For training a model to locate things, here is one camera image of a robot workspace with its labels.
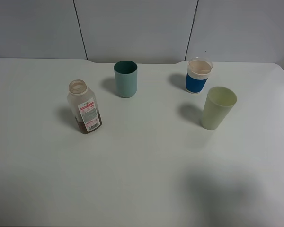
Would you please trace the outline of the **clear plastic drink bottle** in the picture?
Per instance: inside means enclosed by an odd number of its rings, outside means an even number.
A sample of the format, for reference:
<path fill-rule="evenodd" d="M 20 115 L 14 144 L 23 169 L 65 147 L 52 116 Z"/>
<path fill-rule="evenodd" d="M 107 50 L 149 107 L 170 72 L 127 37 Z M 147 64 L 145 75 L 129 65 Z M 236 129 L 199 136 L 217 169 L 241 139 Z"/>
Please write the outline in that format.
<path fill-rule="evenodd" d="M 102 125 L 95 93 L 83 80 L 76 79 L 69 84 L 67 100 L 83 134 L 91 133 Z"/>

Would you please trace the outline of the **teal plastic cup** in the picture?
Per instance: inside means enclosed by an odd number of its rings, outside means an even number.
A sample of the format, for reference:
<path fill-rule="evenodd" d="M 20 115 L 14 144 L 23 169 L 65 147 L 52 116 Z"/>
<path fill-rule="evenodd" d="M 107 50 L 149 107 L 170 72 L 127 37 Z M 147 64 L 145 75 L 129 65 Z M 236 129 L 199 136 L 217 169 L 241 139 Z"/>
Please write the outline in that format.
<path fill-rule="evenodd" d="M 130 98 L 137 91 L 138 66 L 133 61 L 119 61 L 114 65 L 116 90 L 120 97 Z"/>

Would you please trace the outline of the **pale green plastic cup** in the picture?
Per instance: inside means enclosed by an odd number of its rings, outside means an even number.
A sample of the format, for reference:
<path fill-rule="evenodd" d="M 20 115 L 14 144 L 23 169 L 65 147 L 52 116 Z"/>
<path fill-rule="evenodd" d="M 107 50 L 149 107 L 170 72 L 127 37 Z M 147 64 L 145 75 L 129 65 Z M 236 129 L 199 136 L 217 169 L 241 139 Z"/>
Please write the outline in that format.
<path fill-rule="evenodd" d="M 201 125 L 215 130 L 237 102 L 236 94 L 226 87 L 209 89 L 201 117 Z"/>

